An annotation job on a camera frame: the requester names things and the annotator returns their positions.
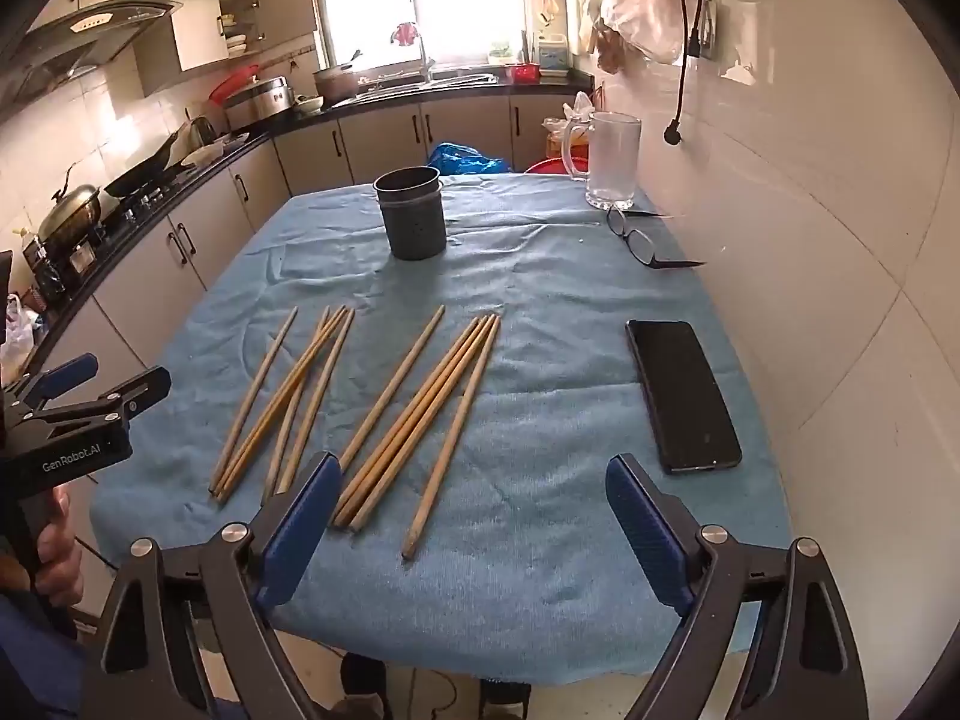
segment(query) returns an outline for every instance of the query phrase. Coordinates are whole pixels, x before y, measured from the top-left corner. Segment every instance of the black shoe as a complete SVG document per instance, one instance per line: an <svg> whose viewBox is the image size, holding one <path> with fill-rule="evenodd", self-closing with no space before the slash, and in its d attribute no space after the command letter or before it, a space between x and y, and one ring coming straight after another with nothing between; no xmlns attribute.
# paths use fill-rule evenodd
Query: black shoe
<svg viewBox="0 0 960 720"><path fill-rule="evenodd" d="M347 696L376 694L383 702L383 720L394 720L387 701L387 666L383 661L347 653L340 661L340 684Z"/></svg>
<svg viewBox="0 0 960 720"><path fill-rule="evenodd" d="M527 719L530 709L531 686L527 683L499 683L494 680L480 680L480 712L481 720L485 717L484 710L488 709L487 717L522 717ZM522 707L522 714L517 709Z"/></svg>

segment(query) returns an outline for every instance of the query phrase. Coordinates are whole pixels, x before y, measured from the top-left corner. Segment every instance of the hand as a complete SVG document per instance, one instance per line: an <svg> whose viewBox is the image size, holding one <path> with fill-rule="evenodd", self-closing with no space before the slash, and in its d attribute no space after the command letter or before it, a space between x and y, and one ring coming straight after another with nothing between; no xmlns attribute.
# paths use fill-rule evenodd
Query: hand
<svg viewBox="0 0 960 720"><path fill-rule="evenodd" d="M55 607L70 607L83 598L82 551L70 525L70 495L66 485L53 488L50 496L54 515L37 538L42 568L37 572L35 586Z"/></svg>

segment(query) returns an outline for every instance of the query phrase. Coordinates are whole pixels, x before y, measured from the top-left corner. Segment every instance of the eyeglass frame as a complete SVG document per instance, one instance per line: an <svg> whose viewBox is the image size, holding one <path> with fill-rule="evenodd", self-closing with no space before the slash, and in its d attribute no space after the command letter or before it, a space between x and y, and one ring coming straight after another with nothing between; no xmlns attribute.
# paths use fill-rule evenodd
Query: eyeglass frame
<svg viewBox="0 0 960 720"><path fill-rule="evenodd" d="M613 229L611 224L610 215L616 211L620 215L621 220L623 221L623 232L617 232ZM657 214L653 211L642 211L640 209L630 210L627 213L624 213L621 209L616 206L611 207L607 210L607 226L610 228L611 233L616 235L621 241L624 242L624 245L627 247L627 251L630 252L632 258L637 260L642 266L647 268L654 269L654 271L666 271L666 269L680 269L680 268L697 268L698 266L704 265L706 263L699 262L698 260L658 260L656 259L656 245L653 240L645 232L640 230L640 228L632 227L627 223L627 214L632 217L647 217L647 218L666 218L663 214ZM642 237L648 244L650 244L650 250L653 252L650 255L650 261L647 263L640 259L630 246L630 236L637 233Z"/></svg>

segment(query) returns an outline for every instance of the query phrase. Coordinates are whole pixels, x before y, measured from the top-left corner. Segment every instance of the black cup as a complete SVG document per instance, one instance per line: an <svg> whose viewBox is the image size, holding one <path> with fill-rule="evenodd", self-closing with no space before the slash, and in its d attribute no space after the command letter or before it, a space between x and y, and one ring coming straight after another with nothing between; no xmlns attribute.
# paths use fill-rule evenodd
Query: black cup
<svg viewBox="0 0 960 720"><path fill-rule="evenodd" d="M390 251L398 260L425 260L446 248L439 170L394 170L374 181L373 189L387 228Z"/></svg>

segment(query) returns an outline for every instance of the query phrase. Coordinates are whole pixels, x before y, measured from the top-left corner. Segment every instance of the screw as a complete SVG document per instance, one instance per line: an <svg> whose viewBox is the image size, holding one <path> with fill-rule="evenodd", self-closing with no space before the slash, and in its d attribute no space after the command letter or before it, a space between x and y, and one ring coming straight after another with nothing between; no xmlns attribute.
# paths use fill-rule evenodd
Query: screw
<svg viewBox="0 0 960 720"><path fill-rule="evenodd" d="M812 538L801 538L797 542L797 551L800 555L807 557L817 557L820 553L820 545Z"/></svg>
<svg viewBox="0 0 960 720"><path fill-rule="evenodd" d="M719 525L706 525L700 531L700 534L712 544L722 544L730 536L727 529Z"/></svg>
<svg viewBox="0 0 960 720"><path fill-rule="evenodd" d="M130 554L133 557L143 557L154 547L154 543L149 538L138 538L130 545Z"/></svg>
<svg viewBox="0 0 960 720"><path fill-rule="evenodd" d="M242 522L232 522L220 531L220 538L228 543L243 541L247 537L247 527Z"/></svg>

